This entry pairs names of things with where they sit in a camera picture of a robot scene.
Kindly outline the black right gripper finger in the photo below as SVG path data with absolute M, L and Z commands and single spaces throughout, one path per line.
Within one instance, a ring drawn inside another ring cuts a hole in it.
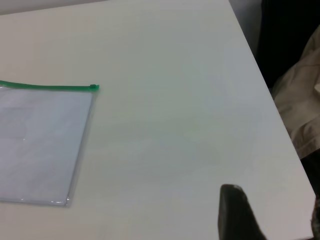
M 220 187 L 218 211 L 220 240 L 265 240 L 243 189 L 234 184 Z

